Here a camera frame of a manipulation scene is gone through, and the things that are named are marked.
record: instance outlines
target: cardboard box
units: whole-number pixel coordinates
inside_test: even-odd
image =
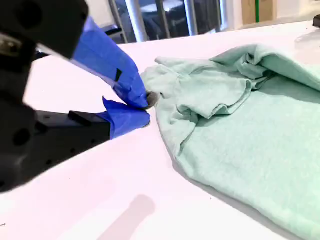
[[[256,0],[242,0],[243,25],[272,21],[277,18],[276,0],[258,0],[258,11],[256,2]]]

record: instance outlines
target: fabric fold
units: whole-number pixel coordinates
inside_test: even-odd
[[[257,44],[156,62],[141,77],[188,177],[320,239],[320,66]]]

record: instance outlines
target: white tabletop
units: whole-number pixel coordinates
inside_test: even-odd
[[[140,71],[157,56],[208,59],[264,43],[320,63],[311,22],[122,45]],[[38,110],[101,112],[119,100],[98,77],[57,57],[34,62],[25,102]],[[106,142],[0,195],[1,240],[296,240],[257,211],[183,177],[151,125]]]

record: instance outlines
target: green towel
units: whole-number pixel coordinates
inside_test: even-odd
[[[142,79],[188,177],[320,239],[320,66],[262,45],[156,62]]]

